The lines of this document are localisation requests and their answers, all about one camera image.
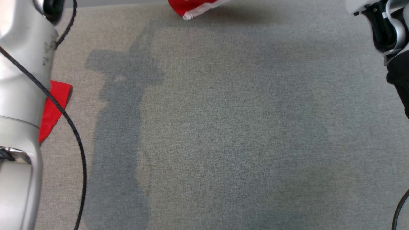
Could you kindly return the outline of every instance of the cable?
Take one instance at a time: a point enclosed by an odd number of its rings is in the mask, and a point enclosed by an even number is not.
[[[409,197],[409,190],[406,191],[405,195],[403,195],[403,197],[400,199],[398,203],[398,206],[396,207],[395,214],[393,215],[392,230],[396,230],[396,227],[398,225],[398,217],[399,217],[400,210],[402,209],[408,197]]]
[[[71,19],[70,22],[68,23],[67,28],[65,29],[64,33],[60,36],[60,38],[57,41],[57,45],[55,46],[55,49],[57,49],[57,47],[63,42],[63,40],[65,39],[65,36],[67,36],[67,34],[69,33],[71,26],[74,24],[74,19],[76,16],[76,9],[77,9],[77,2],[76,0],[72,0],[74,6],[72,8],[72,15],[71,15]]]
[[[74,228],[75,230],[78,230],[79,223],[81,221],[82,211],[84,209],[85,194],[87,191],[87,164],[85,161],[84,147],[82,145],[82,141],[78,134],[78,131],[74,123],[72,122],[71,118],[68,116],[66,111],[62,108],[62,106],[58,103],[58,101],[54,98],[54,96],[51,95],[48,89],[39,80],[37,80],[37,78],[34,77],[26,68],[24,68],[16,59],[14,59],[6,50],[4,50],[3,47],[1,46],[0,46],[0,53],[3,54],[8,60],[10,60],[19,70],[21,70],[28,78],[30,78],[30,80],[32,80],[45,93],[45,95],[47,95],[47,97],[50,98],[50,100],[55,104],[55,106],[58,108],[61,114],[65,117],[72,131],[74,132],[75,138],[78,142],[79,150],[81,152],[82,168],[83,168],[82,197],[81,197],[81,203],[79,206],[77,221],[76,221],[75,228]]]

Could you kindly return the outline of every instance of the red and white cloth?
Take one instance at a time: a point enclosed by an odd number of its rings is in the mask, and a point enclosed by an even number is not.
[[[230,0],[169,0],[169,5],[184,20],[189,21],[228,1]]]

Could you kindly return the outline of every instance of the gray fabric surface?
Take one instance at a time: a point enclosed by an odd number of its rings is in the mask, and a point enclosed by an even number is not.
[[[79,9],[53,78],[74,86],[87,154],[81,229],[389,229],[409,123],[382,64],[343,0],[236,0],[190,22],[166,3]],[[72,229],[64,120],[42,152],[36,229]]]

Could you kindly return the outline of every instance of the red object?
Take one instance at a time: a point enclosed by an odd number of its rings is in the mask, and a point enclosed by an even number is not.
[[[169,0],[169,5],[185,20],[191,20],[228,1],[230,0]]]
[[[67,83],[62,83],[58,81],[51,81],[51,94],[60,103],[63,108],[66,108],[68,103],[68,97],[71,92],[71,85]],[[58,119],[60,119],[61,113],[54,105],[54,103],[47,98],[44,106],[43,119],[41,120],[40,126],[40,143],[44,141],[45,138],[51,133],[51,130],[57,124]]]

